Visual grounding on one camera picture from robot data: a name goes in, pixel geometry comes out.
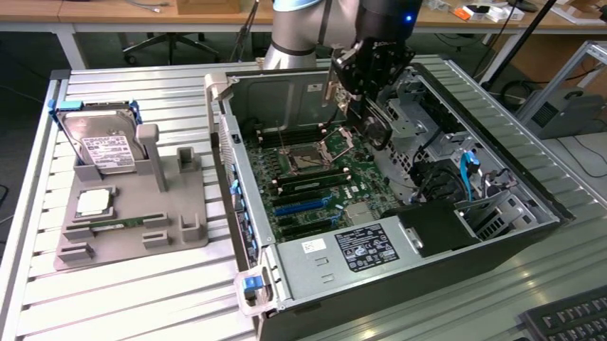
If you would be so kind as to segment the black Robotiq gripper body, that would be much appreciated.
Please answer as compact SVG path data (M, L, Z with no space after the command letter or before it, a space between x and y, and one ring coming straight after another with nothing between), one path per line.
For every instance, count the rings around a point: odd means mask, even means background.
M420 1L360 1L356 14L356 67L380 71L405 67L415 51L407 46Z

